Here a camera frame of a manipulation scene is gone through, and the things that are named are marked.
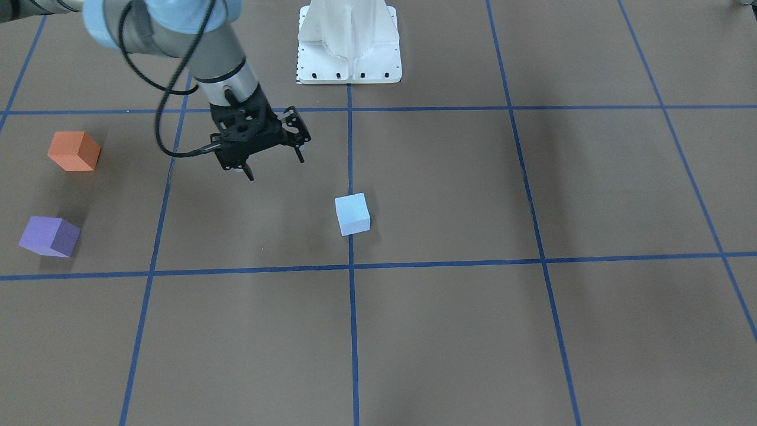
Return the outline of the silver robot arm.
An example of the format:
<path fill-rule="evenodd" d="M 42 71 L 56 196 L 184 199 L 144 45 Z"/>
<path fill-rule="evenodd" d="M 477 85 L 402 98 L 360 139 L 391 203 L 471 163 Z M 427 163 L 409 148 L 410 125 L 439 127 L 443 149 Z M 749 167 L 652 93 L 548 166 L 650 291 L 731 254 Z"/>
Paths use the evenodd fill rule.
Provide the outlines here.
<path fill-rule="evenodd" d="M 78 13 L 93 40 L 119 51 L 132 72 L 162 93 L 154 116 L 154 137 L 170 157 L 214 154 L 224 170 L 240 170 L 254 180 L 249 157 L 276 146 L 294 150 L 311 140 L 295 107 L 276 114 L 232 23 L 241 13 L 239 1 L 3 1 L 2 22 L 27 17 Z M 131 54 L 175 57 L 179 65 L 168 84 L 141 73 Z M 210 143 L 178 153 L 161 137 L 163 111 L 169 97 L 201 91 L 217 129 Z"/>

